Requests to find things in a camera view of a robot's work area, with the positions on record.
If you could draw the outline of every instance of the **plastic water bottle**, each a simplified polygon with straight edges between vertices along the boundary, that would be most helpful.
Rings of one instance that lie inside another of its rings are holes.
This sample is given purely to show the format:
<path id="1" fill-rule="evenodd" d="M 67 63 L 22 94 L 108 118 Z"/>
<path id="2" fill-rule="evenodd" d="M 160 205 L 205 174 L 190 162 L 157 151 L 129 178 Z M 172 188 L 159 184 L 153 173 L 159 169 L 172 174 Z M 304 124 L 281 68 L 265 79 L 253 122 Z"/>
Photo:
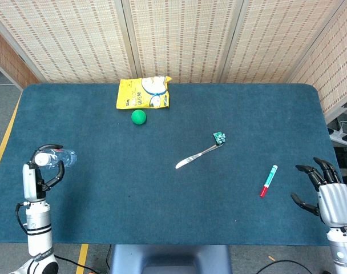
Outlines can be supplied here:
<path id="1" fill-rule="evenodd" d="M 77 161 L 77 154 L 73 150 L 46 149 L 36 154 L 35 163 L 43 169 L 57 168 L 58 162 L 63 161 L 65 167 L 70 167 Z"/>

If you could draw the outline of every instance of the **gray floor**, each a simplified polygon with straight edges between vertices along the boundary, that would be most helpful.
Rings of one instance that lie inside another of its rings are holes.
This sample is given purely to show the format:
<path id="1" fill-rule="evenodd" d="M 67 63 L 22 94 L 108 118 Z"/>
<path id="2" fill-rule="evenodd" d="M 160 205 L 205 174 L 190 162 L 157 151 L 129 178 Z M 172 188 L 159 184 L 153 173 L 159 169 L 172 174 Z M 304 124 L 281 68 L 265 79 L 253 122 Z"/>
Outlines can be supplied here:
<path id="1" fill-rule="evenodd" d="M 0 75 L 0 84 L 10 83 Z M 0 143 L 11 118 L 13 109 L 19 97 L 19 91 L 12 86 L 0 87 Z M 108 245 L 89 245 L 86 265 L 101 273 L 107 272 L 105 258 Z M 55 254 L 78 261 L 79 244 L 56 244 Z M 232 269 L 235 274 L 256 273 L 261 267 L 271 263 L 268 256 L 276 260 L 295 260 L 307 266 L 314 274 L 323 270 L 334 272 L 329 247 L 285 247 L 285 246 L 231 246 Z M 19 268 L 29 259 L 27 244 L 0 244 L 0 274 L 9 273 Z M 76 267 L 68 262 L 59 261 L 61 274 L 76 272 Z M 299 266 L 280 263 L 264 270 L 262 274 L 270 273 L 307 273 Z"/>

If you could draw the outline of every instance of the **blue table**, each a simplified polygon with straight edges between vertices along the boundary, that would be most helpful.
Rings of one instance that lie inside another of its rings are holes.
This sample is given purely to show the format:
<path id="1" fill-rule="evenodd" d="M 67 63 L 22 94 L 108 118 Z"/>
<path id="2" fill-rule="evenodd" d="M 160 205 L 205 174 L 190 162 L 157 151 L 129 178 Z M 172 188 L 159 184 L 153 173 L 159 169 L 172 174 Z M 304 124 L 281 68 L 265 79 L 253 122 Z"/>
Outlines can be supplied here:
<path id="1" fill-rule="evenodd" d="M 327 245 L 316 196 L 295 164 L 337 166 L 316 90 L 305 84 L 170 84 L 170 108 L 142 126 L 115 108 L 117 84 L 36 84 L 23 92 L 0 164 L 0 242 L 26 242 L 14 216 L 22 165 L 45 143 L 78 154 L 47 193 L 60 243 Z M 227 142 L 176 170 L 182 159 Z M 279 166 L 265 198 L 259 193 Z M 54 172 L 44 172 L 45 178 Z"/>

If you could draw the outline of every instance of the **yellow floor tape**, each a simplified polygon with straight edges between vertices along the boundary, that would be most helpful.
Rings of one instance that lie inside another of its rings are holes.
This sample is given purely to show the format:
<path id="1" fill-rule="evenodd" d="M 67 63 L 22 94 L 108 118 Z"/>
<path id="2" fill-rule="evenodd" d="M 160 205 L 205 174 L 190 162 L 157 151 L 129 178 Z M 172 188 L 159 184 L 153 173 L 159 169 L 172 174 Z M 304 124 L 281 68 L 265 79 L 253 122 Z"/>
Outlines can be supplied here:
<path id="1" fill-rule="evenodd" d="M 18 107 L 19 107 L 20 98 L 21 98 L 21 94 L 20 94 L 18 103 L 15 106 L 13 115 L 11 116 L 9 125 L 7 126 L 6 132 L 5 132 L 4 136 L 3 136 L 3 139 L 2 139 L 2 142 L 1 142 L 1 145 L 0 145 L 0 161 L 1 161 L 1 158 L 2 158 L 2 155 L 3 155 L 3 152 L 5 151 L 5 148 L 6 148 L 6 145 L 7 145 L 7 141 L 9 140 L 11 129 L 13 128 L 16 112 L 18 111 Z"/>
<path id="2" fill-rule="evenodd" d="M 82 244 L 80 249 L 80 256 L 78 258 L 78 263 L 80 265 L 86 264 L 87 251 L 88 251 L 88 244 Z M 83 271 L 84 271 L 83 267 L 77 267 L 76 274 L 83 274 Z"/>

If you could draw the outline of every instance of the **robot finger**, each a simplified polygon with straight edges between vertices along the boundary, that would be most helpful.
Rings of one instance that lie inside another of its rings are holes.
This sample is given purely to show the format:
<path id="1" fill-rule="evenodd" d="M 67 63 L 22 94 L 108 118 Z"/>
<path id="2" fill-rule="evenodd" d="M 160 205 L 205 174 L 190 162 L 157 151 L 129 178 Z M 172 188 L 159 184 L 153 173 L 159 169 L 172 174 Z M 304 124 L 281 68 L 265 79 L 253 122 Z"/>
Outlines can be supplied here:
<path id="1" fill-rule="evenodd" d="M 310 181 L 312 182 L 314 188 L 316 191 L 319 190 L 319 187 L 323 184 L 326 184 L 327 181 L 323 178 L 323 176 L 316 170 L 314 167 L 311 166 L 302 166 L 302 165 L 296 165 L 295 166 L 299 171 L 305 172 L 308 174 L 308 177 L 310 178 Z"/>
<path id="2" fill-rule="evenodd" d="M 319 159 L 317 157 L 314 157 L 314 161 L 320 165 L 321 169 L 323 170 L 324 178 L 329 183 L 340 183 L 340 177 L 337 173 L 337 170 L 334 168 L 334 166 L 322 159 Z"/>

